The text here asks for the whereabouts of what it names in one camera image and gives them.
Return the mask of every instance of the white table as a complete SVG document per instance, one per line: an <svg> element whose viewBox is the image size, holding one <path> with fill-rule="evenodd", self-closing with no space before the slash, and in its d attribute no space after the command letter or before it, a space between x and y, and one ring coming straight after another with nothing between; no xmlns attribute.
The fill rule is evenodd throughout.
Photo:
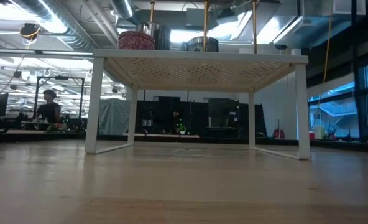
<svg viewBox="0 0 368 224"><path fill-rule="evenodd" d="M293 55L266 55L96 49L93 52L94 65L85 151L87 154L98 154L133 145L138 89L218 91L249 94L250 148L294 159L308 159L310 141L305 68L308 58L301 56L299 52L300 50L293 50ZM129 134L125 145L97 149L99 101L104 68L113 71L112 75L132 90ZM259 149L255 146L254 93L293 71L296 73L299 133L297 156Z"/></svg>

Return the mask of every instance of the metal pot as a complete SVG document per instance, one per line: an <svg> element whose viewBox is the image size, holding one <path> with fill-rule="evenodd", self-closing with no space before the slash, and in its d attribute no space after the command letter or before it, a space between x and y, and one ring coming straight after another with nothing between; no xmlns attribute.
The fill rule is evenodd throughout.
<svg viewBox="0 0 368 224"><path fill-rule="evenodd" d="M208 37L206 51L219 52L219 41ZM203 37L194 37L186 43L186 51L203 51Z"/></svg>
<svg viewBox="0 0 368 224"><path fill-rule="evenodd" d="M155 39L155 50L170 50L170 29L157 22L143 22L136 31L150 35Z"/></svg>

